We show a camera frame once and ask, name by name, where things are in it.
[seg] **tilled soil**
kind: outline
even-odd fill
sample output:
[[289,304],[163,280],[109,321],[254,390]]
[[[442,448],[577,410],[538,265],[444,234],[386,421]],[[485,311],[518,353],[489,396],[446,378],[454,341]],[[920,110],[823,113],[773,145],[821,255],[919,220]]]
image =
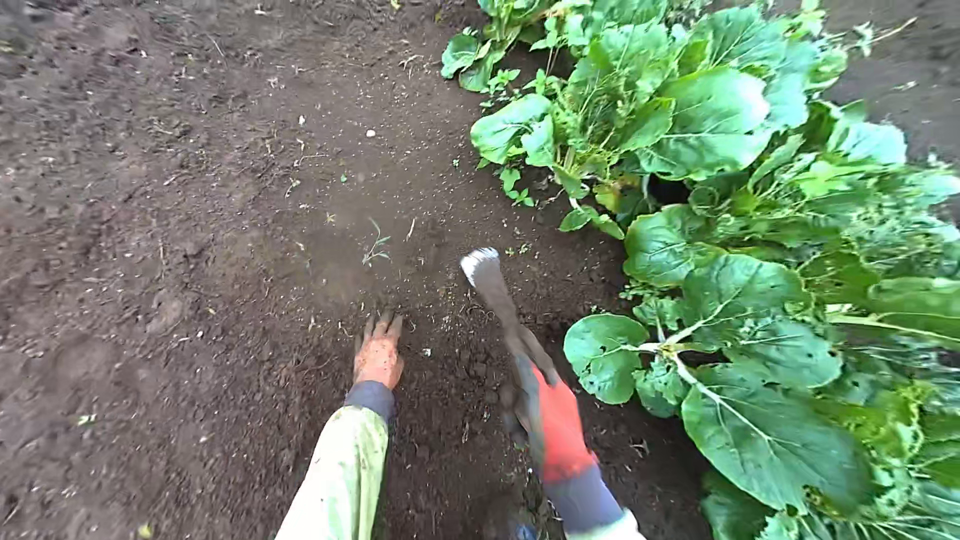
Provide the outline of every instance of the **tilled soil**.
[[[628,307],[621,248],[474,170],[482,97],[438,71],[483,17],[400,2],[2,1],[0,538],[271,537],[352,335],[387,303],[408,315],[407,370],[378,536],[478,537],[512,485],[556,531],[499,426],[506,353],[457,259],[499,249],[560,359],[573,321]],[[901,122],[915,156],[960,158],[960,7],[833,4],[838,27],[919,17],[834,93]],[[580,397],[644,534],[708,537],[682,426]]]

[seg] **vegetable plant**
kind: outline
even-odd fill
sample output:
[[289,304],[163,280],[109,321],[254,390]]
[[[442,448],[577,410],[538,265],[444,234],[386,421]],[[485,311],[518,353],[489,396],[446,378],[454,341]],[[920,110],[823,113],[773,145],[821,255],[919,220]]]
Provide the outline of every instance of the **vegetable plant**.
[[[960,231],[938,206],[960,179],[908,161],[862,102],[823,99],[856,45],[825,34],[815,0],[781,17],[510,6],[484,7],[490,50],[526,40],[547,64],[496,90],[471,142],[515,201],[521,168],[548,168],[561,230],[592,224],[626,255],[630,314],[567,332],[580,384],[680,417],[714,469],[717,540],[960,536]],[[492,70],[502,55],[476,41],[470,63],[444,54],[445,76]],[[664,185],[685,202],[658,200]]]

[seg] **dirty hand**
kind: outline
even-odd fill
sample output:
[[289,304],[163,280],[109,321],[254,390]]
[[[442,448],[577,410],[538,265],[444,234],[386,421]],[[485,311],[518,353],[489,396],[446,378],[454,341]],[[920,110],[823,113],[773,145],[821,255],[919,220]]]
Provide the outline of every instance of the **dirty hand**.
[[375,380],[393,390],[403,373],[403,358],[396,352],[396,343],[403,330],[403,315],[394,317],[391,308],[383,310],[373,323],[367,319],[363,335],[354,339],[353,383]]
[[500,391],[507,429],[515,438],[525,436],[544,483],[579,475],[596,457],[587,450],[576,397],[532,332],[520,326],[504,339],[516,380],[516,388]]

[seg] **grass sprout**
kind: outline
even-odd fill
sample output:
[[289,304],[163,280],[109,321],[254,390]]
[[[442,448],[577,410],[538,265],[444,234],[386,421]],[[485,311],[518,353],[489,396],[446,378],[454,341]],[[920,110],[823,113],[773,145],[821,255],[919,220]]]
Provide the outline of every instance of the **grass sprout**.
[[360,259],[360,264],[366,266],[373,266],[373,260],[378,257],[383,257],[387,260],[390,260],[390,256],[387,255],[387,250],[383,247],[387,243],[387,240],[390,240],[389,236],[380,236],[380,226],[373,221],[372,217],[367,218],[373,223],[373,228],[376,229],[376,240],[373,242],[373,245],[367,250],[367,253],[363,255],[363,258]]

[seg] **forearm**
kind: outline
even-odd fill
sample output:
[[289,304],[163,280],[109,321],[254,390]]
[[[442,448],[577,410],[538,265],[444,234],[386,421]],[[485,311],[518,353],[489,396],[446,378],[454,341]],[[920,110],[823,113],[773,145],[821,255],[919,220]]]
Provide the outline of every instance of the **forearm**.
[[393,393],[378,382],[350,390],[317,440],[276,540],[370,538],[393,406]]
[[569,540],[637,540],[634,515],[620,507],[593,465],[560,482],[544,485],[547,498],[564,520]]

